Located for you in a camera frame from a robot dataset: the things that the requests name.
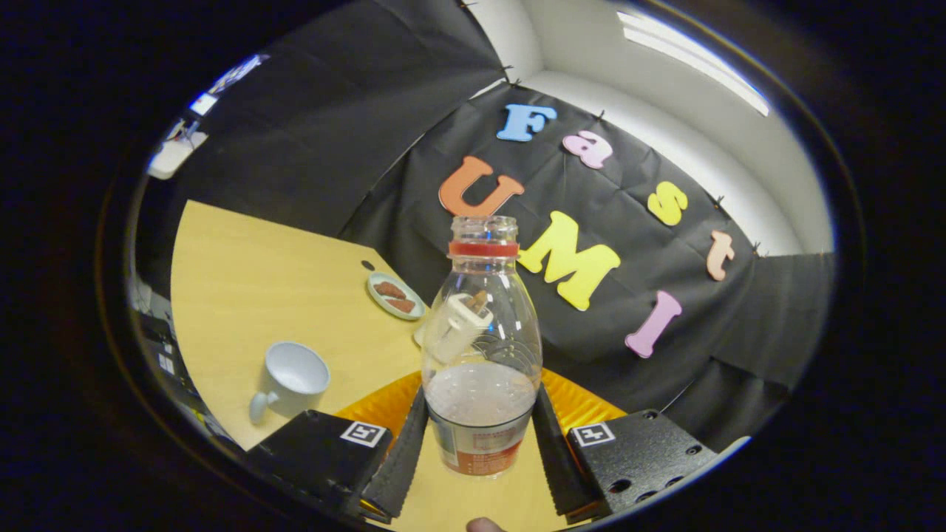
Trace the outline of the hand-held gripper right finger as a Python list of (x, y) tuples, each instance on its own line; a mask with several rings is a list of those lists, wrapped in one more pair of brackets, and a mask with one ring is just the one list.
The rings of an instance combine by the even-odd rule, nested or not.
[(555, 511), (567, 523), (634, 511), (719, 458), (662, 412), (626, 413), (550, 370), (531, 420)]

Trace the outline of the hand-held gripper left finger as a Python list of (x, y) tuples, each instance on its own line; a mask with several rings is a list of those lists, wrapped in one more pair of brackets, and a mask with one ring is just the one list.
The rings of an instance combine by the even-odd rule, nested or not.
[(400, 517), (428, 425), (421, 374), (392, 381), (335, 415), (307, 410), (253, 446), (251, 465), (321, 508)]

